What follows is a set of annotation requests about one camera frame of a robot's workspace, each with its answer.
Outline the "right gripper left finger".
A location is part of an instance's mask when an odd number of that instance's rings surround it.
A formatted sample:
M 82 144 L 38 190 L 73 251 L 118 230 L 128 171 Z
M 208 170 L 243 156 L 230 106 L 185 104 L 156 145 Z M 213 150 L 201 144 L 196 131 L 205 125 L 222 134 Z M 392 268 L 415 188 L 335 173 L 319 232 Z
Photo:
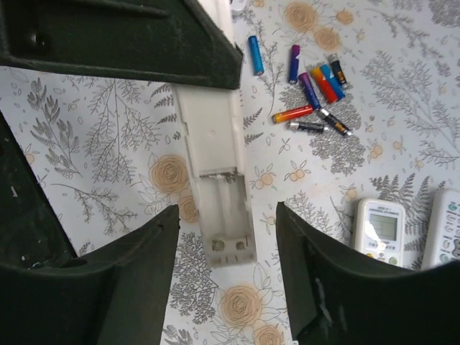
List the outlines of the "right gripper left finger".
M 169 206 L 61 267 L 1 265 L 3 344 L 158 344 L 180 229 Z

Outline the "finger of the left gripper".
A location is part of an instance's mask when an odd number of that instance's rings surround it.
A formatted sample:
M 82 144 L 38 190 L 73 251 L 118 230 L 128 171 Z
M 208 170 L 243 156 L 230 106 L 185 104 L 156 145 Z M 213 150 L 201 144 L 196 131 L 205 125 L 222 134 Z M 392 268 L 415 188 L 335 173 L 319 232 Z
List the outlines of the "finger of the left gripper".
M 3 1 L 1 64 L 235 90 L 227 1 Z
M 1 117 L 1 262 L 61 267 L 76 258 L 32 168 Z

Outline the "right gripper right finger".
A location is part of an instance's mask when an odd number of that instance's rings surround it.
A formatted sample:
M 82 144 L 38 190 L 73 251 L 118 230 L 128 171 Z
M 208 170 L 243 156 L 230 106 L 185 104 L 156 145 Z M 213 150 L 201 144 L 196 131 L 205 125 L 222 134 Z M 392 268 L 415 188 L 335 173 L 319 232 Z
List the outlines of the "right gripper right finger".
M 277 248 L 292 337 L 300 344 L 457 344 L 459 263 L 412 271 L 372 259 L 284 203 Z

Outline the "slim white remote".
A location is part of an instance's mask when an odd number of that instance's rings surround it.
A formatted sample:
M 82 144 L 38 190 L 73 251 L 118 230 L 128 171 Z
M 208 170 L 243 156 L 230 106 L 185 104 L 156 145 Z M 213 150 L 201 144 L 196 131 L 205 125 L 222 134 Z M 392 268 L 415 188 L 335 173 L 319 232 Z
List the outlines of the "slim white remote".
M 204 86 L 172 87 L 190 185 L 207 262 L 242 265 L 257 258 L 238 95 L 244 54 L 234 41 L 229 1 L 189 5 L 205 30 L 194 57 L 210 78 Z

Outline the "pile of small batteries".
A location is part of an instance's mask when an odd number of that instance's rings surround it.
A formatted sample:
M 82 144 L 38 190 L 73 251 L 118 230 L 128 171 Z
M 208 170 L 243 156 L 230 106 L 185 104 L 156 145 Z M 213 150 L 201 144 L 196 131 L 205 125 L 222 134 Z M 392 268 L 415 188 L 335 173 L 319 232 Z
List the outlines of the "pile of small batteries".
M 265 70 L 262 62 L 262 55 L 260 52 L 257 37 L 254 35 L 249 36 L 248 44 L 254 67 L 254 74 L 256 76 L 262 76 Z M 308 105 L 273 114 L 272 122 L 274 124 L 281 124 L 284 122 L 287 123 L 291 120 L 296 120 L 302 116 L 316 113 L 318 117 L 325 121 L 330 127 L 334 128 L 342 136 L 351 136 L 352 130 L 350 130 L 343 122 L 339 121 L 332 113 L 330 113 L 329 111 L 324 109 L 324 107 L 321 106 L 321 103 L 319 102 L 316 92 L 314 91 L 313 84 L 310 80 L 308 73 L 298 73 L 300 65 L 299 57 L 300 46 L 293 45 L 290 49 L 290 72 L 288 81 L 291 84 L 296 84 L 300 81 Z M 323 90 L 328 92 L 326 93 L 326 95 L 328 97 L 330 96 L 330 98 L 328 98 L 328 101 L 337 101 L 338 96 L 331 88 L 331 85 L 328 83 L 328 80 L 323 79 L 321 75 L 319 76 L 318 80 L 318 83 L 324 82 L 321 85 L 323 85 Z M 288 128 L 291 128 L 293 130 L 316 131 L 316 129 L 313 128 L 313 125 L 301 124 L 299 121 L 294 121 L 294 123 L 291 122 L 290 124 L 288 124 Z

